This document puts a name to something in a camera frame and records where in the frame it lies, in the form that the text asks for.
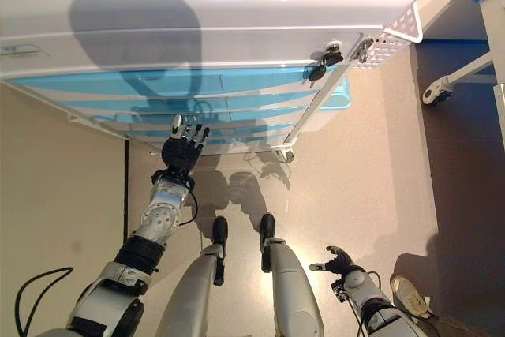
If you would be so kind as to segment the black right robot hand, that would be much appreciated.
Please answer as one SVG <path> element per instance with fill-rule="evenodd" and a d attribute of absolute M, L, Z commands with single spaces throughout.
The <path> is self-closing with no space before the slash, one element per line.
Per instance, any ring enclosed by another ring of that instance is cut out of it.
<path fill-rule="evenodd" d="M 309 265 L 310 271 L 326 271 L 332 274 L 346 277 L 354 271 L 364 272 L 365 270 L 354 263 L 351 256 L 342 248 L 329 245 L 325 248 L 332 254 L 332 258 L 326 263 L 312 263 Z"/>

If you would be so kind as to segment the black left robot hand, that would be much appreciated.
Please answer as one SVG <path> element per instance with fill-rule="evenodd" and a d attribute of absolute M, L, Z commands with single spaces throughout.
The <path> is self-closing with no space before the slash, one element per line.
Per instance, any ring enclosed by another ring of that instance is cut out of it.
<path fill-rule="evenodd" d="M 162 160 L 168 172 L 185 178 L 196 166 L 210 133 L 202 124 L 185 124 L 183 117 L 176 114 L 172 121 L 169 138 L 162 147 Z"/>

